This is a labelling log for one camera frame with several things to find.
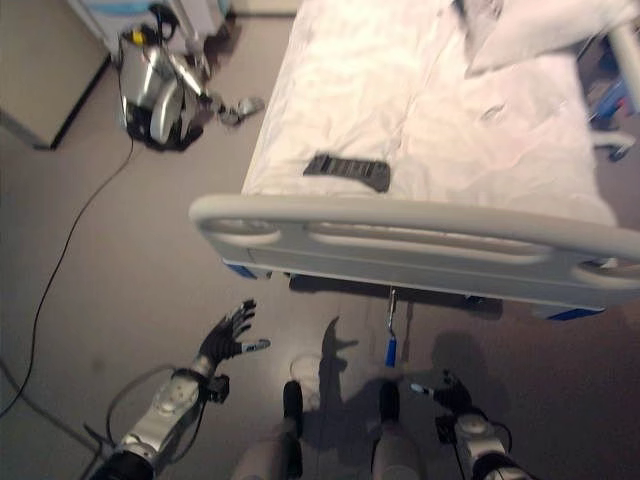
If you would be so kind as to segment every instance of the cable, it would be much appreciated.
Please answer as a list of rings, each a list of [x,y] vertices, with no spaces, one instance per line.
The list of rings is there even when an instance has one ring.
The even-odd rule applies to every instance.
[[[493,425],[494,427],[502,428],[505,432],[507,432],[507,437],[509,439],[507,443],[507,452],[511,453],[511,450],[513,449],[513,436],[511,435],[511,430],[509,430],[509,427],[507,427],[502,422],[491,422],[491,425]]]
[[[107,441],[111,447],[116,446],[116,442],[113,440],[113,434],[111,433],[111,417],[113,416],[113,411],[115,410],[115,408],[131,390],[142,385],[154,375],[167,370],[175,372],[176,367],[173,365],[160,365],[158,367],[152,368],[151,370],[147,370],[146,372],[138,375],[136,378],[127,383],[118,393],[116,393],[115,397],[113,397],[113,400],[111,400],[111,402],[109,403],[107,414],[105,416],[105,430],[107,434]]]
[[[4,360],[2,360],[1,358],[0,358],[0,370],[2,370],[2,373],[7,378],[7,381],[14,388],[14,390],[18,391],[18,389],[20,388],[20,386],[18,385],[18,382],[16,381],[15,377],[11,374],[11,372],[7,368],[7,365],[4,363]],[[40,415],[42,418],[44,418],[47,422],[51,423],[57,429],[62,430],[69,438],[75,440],[79,445],[82,445],[91,453],[95,453],[94,445],[89,440],[87,440],[80,433],[76,432],[73,428],[71,428],[69,425],[64,423],[58,417],[49,413],[47,410],[42,408],[36,402],[31,400],[31,398],[26,393],[22,394],[22,401],[26,403],[27,406],[31,410],[33,410],[37,415]]]
[[[1,358],[0,358],[0,370],[2,370],[2,373],[4,373],[7,381],[9,382],[9,385],[11,385],[11,387],[14,390],[18,391],[18,389],[20,388],[19,385],[18,385],[18,382],[16,381],[15,377],[13,376],[13,374],[9,371],[9,368],[4,363],[4,360],[2,360]],[[82,473],[78,477],[78,480],[86,479],[89,476],[89,473],[91,472],[93,467],[95,466],[96,462],[100,458],[102,458],[103,460],[106,459],[106,456],[102,452],[102,442],[100,441],[99,438],[94,438],[94,440],[96,440],[96,442],[98,443],[97,448],[96,448],[82,434],[76,432],[73,428],[71,428],[65,422],[60,420],[58,417],[56,417],[52,413],[48,412],[47,410],[42,408],[40,405],[38,405],[36,402],[31,400],[31,398],[26,393],[22,394],[22,401],[31,410],[33,410],[34,413],[36,413],[37,415],[41,416],[44,420],[46,420],[47,422],[51,423],[51,425],[53,425],[55,428],[57,428],[58,430],[62,431],[62,433],[67,435],[72,440],[75,440],[79,445],[83,446],[84,448],[86,448],[87,450],[89,450],[93,454],[93,457],[91,458],[91,461],[84,468],[84,470],[82,471]]]
[[[38,308],[36,310],[36,314],[35,314],[35,317],[33,319],[33,326],[31,327],[31,347],[30,347],[30,352],[29,352],[29,363],[28,363],[28,366],[27,366],[27,373],[24,376],[24,380],[22,381],[22,384],[20,385],[20,388],[18,388],[18,391],[15,394],[15,396],[13,397],[13,399],[9,402],[9,404],[5,408],[2,409],[2,412],[0,412],[0,420],[2,420],[2,418],[4,418],[4,416],[7,413],[9,413],[9,410],[11,410],[11,408],[13,408],[13,406],[16,404],[18,399],[23,395],[24,389],[27,387],[27,383],[29,382],[29,379],[31,378],[31,373],[33,372],[33,363],[34,363],[34,358],[35,358],[36,334],[37,334],[37,330],[38,330],[38,322],[40,320],[40,312],[42,311],[42,306],[44,305],[44,301],[46,300],[47,294],[49,293],[49,290],[51,289],[51,285],[53,284],[53,279],[55,278],[56,274],[58,273],[58,270],[60,270],[60,266],[62,265],[62,260],[64,260],[64,257],[65,257],[65,255],[67,253],[67,250],[69,249],[69,243],[71,242],[71,237],[73,236],[73,233],[75,232],[75,229],[78,226],[78,222],[80,221],[80,218],[82,217],[84,212],[87,210],[87,208],[89,208],[89,206],[91,205],[93,200],[100,194],[100,192],[111,182],[111,180],[113,180],[122,170],[125,169],[125,167],[131,161],[132,155],[133,155],[133,139],[131,139],[131,147],[129,148],[129,153],[127,154],[124,162],[122,162],[122,164],[117,168],[117,170],[115,172],[113,172],[111,175],[109,175],[98,186],[98,188],[96,188],[96,190],[87,199],[87,201],[84,203],[84,205],[82,206],[82,208],[80,209],[80,211],[76,215],[75,219],[73,220],[73,223],[71,225],[71,229],[69,230],[69,233],[67,234],[67,239],[65,240],[64,247],[62,249],[62,253],[60,254],[60,257],[58,258],[56,266],[53,269],[53,272],[49,276],[49,280],[47,281],[47,285],[44,288],[44,292],[42,294],[42,297],[40,297],[40,302],[38,303]]]
[[[460,461],[460,454],[458,453],[458,447],[455,443],[452,443],[453,452],[456,454],[456,460],[458,461],[458,469],[460,470],[460,477],[462,480],[466,480],[464,476],[464,469],[462,468],[462,462]]]
[[[202,417],[204,417],[204,409],[206,406],[207,404],[203,403],[202,407],[200,408],[200,414],[198,415],[198,423],[196,423],[196,428],[193,431],[193,435],[191,435],[191,438],[189,439],[189,443],[179,455],[176,455],[171,459],[171,461],[169,462],[170,464],[173,465],[174,463],[178,463],[180,460],[182,460],[187,455],[187,453],[189,453],[189,450],[191,450],[191,447],[193,447],[193,444],[196,443],[196,437],[198,436],[198,432],[200,431],[200,425],[202,424]]]

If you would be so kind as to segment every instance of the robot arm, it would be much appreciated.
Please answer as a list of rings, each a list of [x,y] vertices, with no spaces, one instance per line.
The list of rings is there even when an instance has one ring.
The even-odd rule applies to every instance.
[[[451,415],[436,418],[441,443],[453,444],[468,466],[472,480],[534,480],[511,457],[496,435],[493,423],[475,407],[467,388],[450,372],[444,372],[445,388],[411,384],[417,393],[428,395]]]
[[[269,340],[239,343],[248,330],[256,304],[247,300],[226,315],[202,342],[189,368],[176,371],[156,392],[151,406],[122,438],[114,454],[94,474],[93,480],[152,480],[171,462],[187,428],[207,401],[222,403],[229,394],[229,378],[214,377],[218,364],[235,355],[262,350]]]

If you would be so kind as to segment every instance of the hospital bed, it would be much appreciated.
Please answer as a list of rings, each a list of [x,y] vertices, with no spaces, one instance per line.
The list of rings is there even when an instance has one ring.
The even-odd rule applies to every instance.
[[[637,44],[615,29],[637,95]],[[303,2],[242,194],[190,209],[223,261],[248,277],[525,301],[555,319],[640,296],[640,232],[598,194],[575,56],[470,75],[467,35],[445,0]],[[303,176],[318,152],[385,160],[388,192]]]

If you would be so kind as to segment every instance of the blue handle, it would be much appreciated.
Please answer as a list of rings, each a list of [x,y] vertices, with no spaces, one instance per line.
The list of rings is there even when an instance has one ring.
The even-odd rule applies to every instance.
[[[387,356],[384,359],[384,364],[387,367],[396,366],[396,337],[391,337],[387,344]]]

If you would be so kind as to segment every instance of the white cabinet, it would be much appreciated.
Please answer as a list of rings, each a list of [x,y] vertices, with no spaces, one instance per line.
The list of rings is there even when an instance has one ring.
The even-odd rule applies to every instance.
[[[0,123],[52,146],[106,50],[64,0],[2,2],[0,45]]]

